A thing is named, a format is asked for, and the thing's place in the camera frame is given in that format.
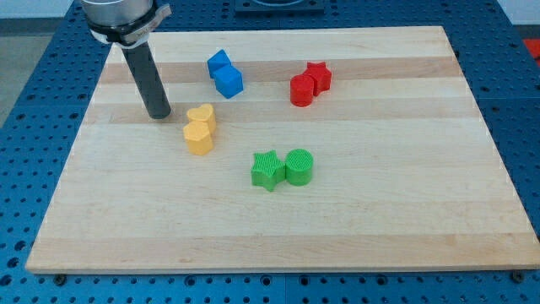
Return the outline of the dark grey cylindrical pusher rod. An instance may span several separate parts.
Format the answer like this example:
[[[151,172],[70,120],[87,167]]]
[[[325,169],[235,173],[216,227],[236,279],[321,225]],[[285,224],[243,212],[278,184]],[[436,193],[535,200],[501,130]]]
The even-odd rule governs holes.
[[[122,53],[148,115],[153,119],[168,117],[171,113],[170,103],[149,44],[144,42],[137,47],[123,49]]]

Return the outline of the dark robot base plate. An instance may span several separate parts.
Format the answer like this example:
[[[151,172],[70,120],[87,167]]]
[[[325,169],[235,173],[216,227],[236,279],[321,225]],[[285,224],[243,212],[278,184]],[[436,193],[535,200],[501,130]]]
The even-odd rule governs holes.
[[[237,14],[258,13],[320,13],[325,9],[324,0],[234,0]]]

